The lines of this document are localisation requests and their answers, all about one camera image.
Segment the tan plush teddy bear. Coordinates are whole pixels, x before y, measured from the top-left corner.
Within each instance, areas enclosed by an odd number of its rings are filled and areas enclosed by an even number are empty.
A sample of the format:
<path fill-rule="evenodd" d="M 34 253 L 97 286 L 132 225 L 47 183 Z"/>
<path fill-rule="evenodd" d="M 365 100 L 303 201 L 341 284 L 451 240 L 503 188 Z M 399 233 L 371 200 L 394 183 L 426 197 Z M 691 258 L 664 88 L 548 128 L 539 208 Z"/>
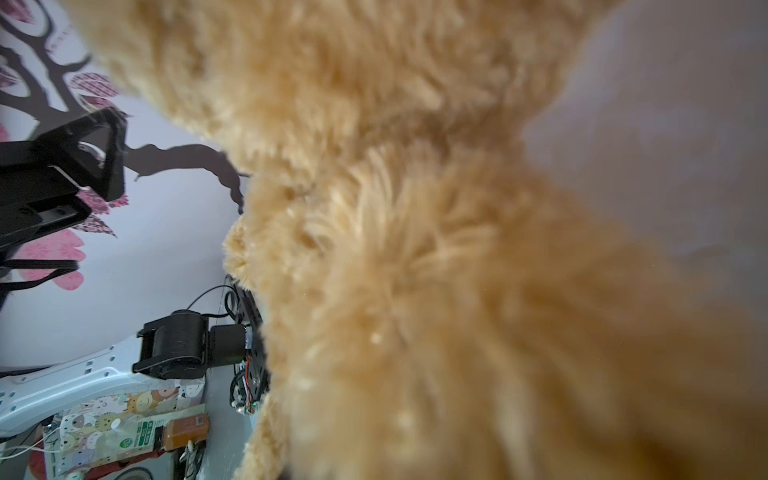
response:
<path fill-rule="evenodd" d="M 250 178 L 238 479 L 763 479 L 763 335 L 529 165 L 611 1 L 68 1 Z"/>

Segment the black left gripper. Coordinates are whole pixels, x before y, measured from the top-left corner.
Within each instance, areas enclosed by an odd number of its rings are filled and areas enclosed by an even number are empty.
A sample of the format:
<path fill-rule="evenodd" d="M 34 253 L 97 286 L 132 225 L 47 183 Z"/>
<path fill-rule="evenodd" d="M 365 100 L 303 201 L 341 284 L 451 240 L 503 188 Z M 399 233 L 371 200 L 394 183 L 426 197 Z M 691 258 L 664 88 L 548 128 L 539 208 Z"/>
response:
<path fill-rule="evenodd" d="M 104 159 L 80 148 L 97 131 L 108 133 Z M 1 260 L 24 244 L 82 223 L 91 208 L 78 198 L 89 187 L 111 202 L 124 195 L 127 121 L 115 107 L 94 111 L 30 142 L 1 145 Z M 60 172 L 59 167 L 73 181 Z"/>

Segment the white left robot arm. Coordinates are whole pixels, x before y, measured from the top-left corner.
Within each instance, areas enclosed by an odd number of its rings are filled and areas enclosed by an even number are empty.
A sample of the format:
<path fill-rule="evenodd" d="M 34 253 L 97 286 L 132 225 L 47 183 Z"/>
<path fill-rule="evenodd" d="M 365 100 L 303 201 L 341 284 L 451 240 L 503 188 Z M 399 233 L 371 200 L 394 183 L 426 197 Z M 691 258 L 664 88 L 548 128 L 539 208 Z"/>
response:
<path fill-rule="evenodd" d="M 19 259 L 18 251 L 85 222 L 89 189 L 111 203 L 125 193 L 127 122 L 106 108 L 1 146 L 1 297 L 78 271 L 69 259 Z M 1 379 L 1 438 L 11 439 L 83 400 L 120 387 L 205 376 L 255 350 L 253 327 L 210 325 L 212 313 L 190 308 L 150 321 L 138 333 L 91 356 Z"/>

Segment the patterned box with orange item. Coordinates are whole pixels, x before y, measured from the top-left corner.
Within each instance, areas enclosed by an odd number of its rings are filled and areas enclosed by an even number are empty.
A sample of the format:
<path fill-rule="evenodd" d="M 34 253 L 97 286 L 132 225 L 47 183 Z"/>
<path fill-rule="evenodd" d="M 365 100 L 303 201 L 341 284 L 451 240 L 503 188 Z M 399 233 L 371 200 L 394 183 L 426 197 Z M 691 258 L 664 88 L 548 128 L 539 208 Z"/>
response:
<path fill-rule="evenodd" d="M 204 390 L 203 380 L 174 380 L 160 389 L 105 395 L 63 411 L 54 417 L 56 432 L 44 441 L 46 477 L 83 477 L 154 451 L 158 429 L 205 411 Z"/>

